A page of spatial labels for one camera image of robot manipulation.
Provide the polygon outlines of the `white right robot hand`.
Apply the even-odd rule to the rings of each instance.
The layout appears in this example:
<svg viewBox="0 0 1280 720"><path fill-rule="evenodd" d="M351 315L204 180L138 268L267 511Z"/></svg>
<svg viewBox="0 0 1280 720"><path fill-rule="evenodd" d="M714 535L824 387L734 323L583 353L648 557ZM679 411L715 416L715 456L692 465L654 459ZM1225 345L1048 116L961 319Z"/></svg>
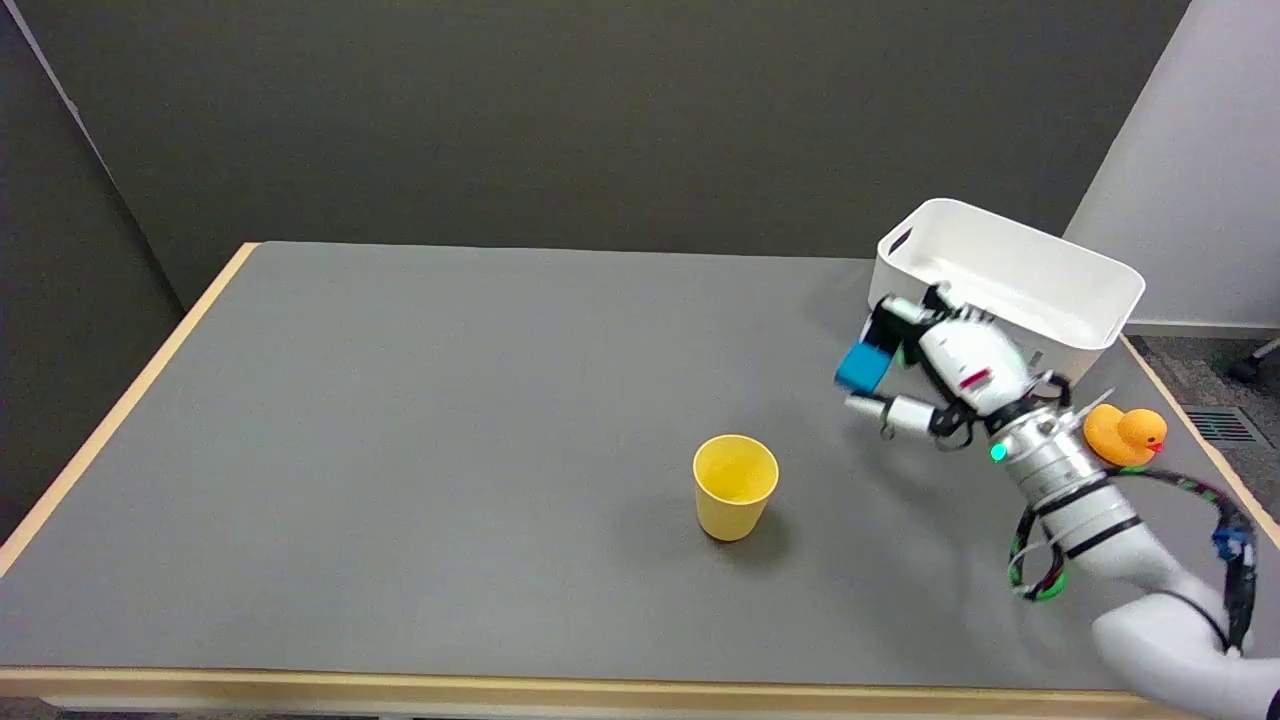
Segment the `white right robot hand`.
<svg viewBox="0 0 1280 720"><path fill-rule="evenodd" d="M879 392L896 364L922 369L943 405ZM835 383L849 407L879 419L887 439L904 430L942 441L964 429L969 445L977 423L995 436L1050 404L1073 405L1068 377L1033 372L993 315L955 299L946 283L929 286L919 302L896 293L881 299ZM1041 386L1057 388L1057 397L1038 395Z"/></svg>

